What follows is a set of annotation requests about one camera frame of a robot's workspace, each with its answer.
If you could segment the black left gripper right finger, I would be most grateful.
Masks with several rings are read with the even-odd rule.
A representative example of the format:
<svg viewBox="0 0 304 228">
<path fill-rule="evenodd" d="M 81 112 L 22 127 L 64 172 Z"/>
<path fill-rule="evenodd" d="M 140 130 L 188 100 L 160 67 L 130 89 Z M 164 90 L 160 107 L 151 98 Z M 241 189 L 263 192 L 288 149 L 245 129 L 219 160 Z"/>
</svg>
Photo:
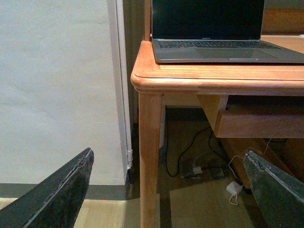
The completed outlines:
<svg viewBox="0 0 304 228">
<path fill-rule="evenodd" d="M 270 228 L 304 226 L 304 184 L 253 151 L 243 164 L 252 193 Z"/>
</svg>

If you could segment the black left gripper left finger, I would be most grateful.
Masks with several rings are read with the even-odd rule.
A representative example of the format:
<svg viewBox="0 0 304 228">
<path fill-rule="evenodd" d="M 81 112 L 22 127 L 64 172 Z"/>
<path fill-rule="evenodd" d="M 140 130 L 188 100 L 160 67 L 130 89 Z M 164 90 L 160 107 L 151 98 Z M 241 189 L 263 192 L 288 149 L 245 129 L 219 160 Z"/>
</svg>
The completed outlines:
<svg viewBox="0 0 304 228">
<path fill-rule="evenodd" d="M 0 211 L 2 228 L 72 228 L 89 188 L 94 152 L 87 148 Z"/>
</svg>

